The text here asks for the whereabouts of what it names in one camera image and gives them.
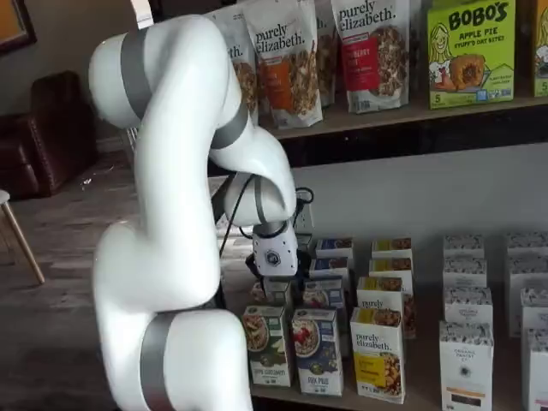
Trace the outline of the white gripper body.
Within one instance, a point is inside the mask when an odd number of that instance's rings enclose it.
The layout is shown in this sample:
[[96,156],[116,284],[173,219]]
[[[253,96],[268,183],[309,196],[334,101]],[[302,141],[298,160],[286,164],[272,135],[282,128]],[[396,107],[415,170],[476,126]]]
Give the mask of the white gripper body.
[[262,277],[293,277],[298,271],[298,243],[292,226],[276,235],[253,233],[255,265]]

